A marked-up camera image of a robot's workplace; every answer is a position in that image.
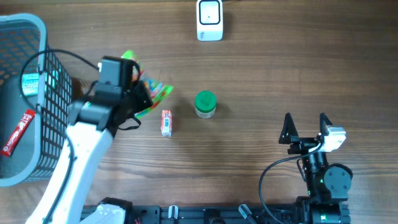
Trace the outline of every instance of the wooden table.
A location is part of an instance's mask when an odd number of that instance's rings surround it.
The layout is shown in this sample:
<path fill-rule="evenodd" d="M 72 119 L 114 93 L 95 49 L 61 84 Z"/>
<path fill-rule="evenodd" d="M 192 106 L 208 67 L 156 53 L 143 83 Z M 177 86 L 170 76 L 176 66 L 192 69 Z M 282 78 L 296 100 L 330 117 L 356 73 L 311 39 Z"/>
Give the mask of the wooden table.
<path fill-rule="evenodd" d="M 258 180 L 287 157 L 278 138 L 286 112 L 303 137 L 318 133 L 319 114 L 345 127 L 330 163 L 352 168 L 353 223 L 398 218 L 398 5 L 381 1 L 228 1 L 224 38 L 199 42 L 195 2 L 4 5 L 0 14 L 40 16 L 54 48 L 90 61 L 135 50 L 147 75 L 174 92 L 136 131 L 118 132 L 98 167 L 86 204 L 106 196 L 135 205 L 258 204 Z M 70 75 L 98 74 L 60 56 Z M 213 91 L 211 119 L 193 109 Z M 172 138 L 160 112 L 172 110 Z M 0 223 L 23 223 L 47 182 L 0 189 Z M 306 194 L 295 162 L 264 180 L 267 202 Z"/>

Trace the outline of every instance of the plastic basket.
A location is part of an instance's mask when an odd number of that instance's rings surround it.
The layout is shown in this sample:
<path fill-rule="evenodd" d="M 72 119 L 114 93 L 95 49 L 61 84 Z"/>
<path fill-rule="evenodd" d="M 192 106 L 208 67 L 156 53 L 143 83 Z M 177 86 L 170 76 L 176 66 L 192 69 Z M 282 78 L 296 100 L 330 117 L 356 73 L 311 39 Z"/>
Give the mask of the plastic basket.
<path fill-rule="evenodd" d="M 44 22 L 32 14 L 0 16 L 0 149 L 28 109 L 20 98 L 19 72 L 34 53 L 49 49 Z M 36 115 L 11 157 L 0 156 L 0 187 L 20 182 L 49 179 L 60 156 L 67 126 L 72 81 L 55 54 L 33 60 L 25 73 L 44 71 L 39 92 L 29 101 L 50 121 Z"/>

